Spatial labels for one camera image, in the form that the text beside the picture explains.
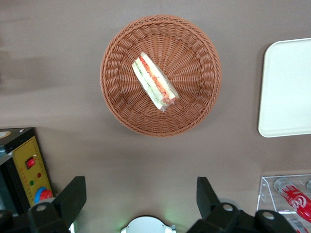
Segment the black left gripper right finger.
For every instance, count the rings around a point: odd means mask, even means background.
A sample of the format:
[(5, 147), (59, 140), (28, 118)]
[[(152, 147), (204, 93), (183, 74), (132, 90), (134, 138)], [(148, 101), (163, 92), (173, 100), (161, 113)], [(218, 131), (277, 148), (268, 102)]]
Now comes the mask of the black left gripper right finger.
[(197, 178), (196, 202), (201, 219), (188, 230), (189, 233), (235, 233), (239, 222), (238, 208), (220, 202), (206, 177)]

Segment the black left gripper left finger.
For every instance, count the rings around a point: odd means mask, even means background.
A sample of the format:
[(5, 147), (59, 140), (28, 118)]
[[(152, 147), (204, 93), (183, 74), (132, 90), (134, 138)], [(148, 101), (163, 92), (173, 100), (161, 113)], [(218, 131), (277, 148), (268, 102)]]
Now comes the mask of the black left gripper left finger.
[(68, 233), (86, 203), (86, 179), (76, 176), (51, 202), (43, 200), (28, 211), (32, 233)]

